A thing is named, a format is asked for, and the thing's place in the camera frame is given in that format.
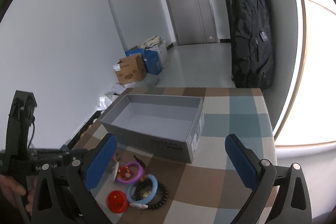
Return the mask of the person's left hand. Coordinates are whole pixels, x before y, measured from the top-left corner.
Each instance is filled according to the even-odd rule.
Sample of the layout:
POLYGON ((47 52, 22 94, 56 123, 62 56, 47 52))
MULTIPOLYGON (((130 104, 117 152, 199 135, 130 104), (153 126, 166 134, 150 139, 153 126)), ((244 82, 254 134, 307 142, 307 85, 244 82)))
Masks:
MULTIPOLYGON (((4 176, 1 174, 1 192, 9 204, 17 209, 17 203, 15 201, 15 195, 20 196, 26 195, 26 189, 19 184, 13 177, 4 176)), ((33 211, 33 202, 34 202, 35 189, 32 189, 27 195, 28 204, 25 206, 26 211, 29 214, 32 214, 33 211)))

